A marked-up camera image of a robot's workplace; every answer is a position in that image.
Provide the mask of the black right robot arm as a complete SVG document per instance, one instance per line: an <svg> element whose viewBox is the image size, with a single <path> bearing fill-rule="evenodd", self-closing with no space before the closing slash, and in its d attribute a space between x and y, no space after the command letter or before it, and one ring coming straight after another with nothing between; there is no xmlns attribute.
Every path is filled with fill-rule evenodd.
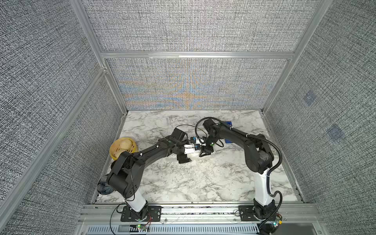
<svg viewBox="0 0 376 235"><path fill-rule="evenodd" d="M222 139L231 141L244 150L247 167L252 171L255 182L254 217L259 221L266 221L278 210L271 193L270 174L273 167L274 155L269 142L263 135L251 135L242 132L214 117L205 117L197 124L203 123L208 136L201 141L199 156L204 157L213 153L213 146Z"/></svg>

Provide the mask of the white ribbed vase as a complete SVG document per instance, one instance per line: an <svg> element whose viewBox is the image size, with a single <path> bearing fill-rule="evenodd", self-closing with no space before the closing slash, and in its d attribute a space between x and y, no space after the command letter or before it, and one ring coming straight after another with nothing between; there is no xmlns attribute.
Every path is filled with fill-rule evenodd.
<svg viewBox="0 0 376 235"><path fill-rule="evenodd" d="M202 145L184 145L185 154L188 157L200 158Z"/></svg>

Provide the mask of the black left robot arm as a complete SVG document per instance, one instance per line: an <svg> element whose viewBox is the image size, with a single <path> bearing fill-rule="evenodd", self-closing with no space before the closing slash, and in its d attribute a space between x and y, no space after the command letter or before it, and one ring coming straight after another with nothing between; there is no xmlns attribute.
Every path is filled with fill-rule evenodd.
<svg viewBox="0 0 376 235"><path fill-rule="evenodd" d="M159 139L155 145L135 153L123 152L111 166L107 184L120 193L131 210L146 210L147 200L139 192L144 170L156 161L175 154L179 163L188 163L184 145L189 144L188 134L175 128L171 135Z"/></svg>

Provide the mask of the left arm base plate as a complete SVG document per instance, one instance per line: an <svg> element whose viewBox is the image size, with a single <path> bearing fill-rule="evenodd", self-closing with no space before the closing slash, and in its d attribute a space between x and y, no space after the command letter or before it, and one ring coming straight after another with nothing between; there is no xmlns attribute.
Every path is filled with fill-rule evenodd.
<svg viewBox="0 0 376 235"><path fill-rule="evenodd" d="M141 211L135 211L129 206L123 208L121 222L160 222L162 215L161 206L146 205Z"/></svg>

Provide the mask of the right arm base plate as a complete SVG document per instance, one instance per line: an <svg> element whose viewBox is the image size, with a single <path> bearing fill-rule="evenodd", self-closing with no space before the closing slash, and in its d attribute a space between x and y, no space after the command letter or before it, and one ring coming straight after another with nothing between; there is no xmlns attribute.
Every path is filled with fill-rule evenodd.
<svg viewBox="0 0 376 235"><path fill-rule="evenodd" d="M241 221L264 221L261 206L238 206Z"/></svg>

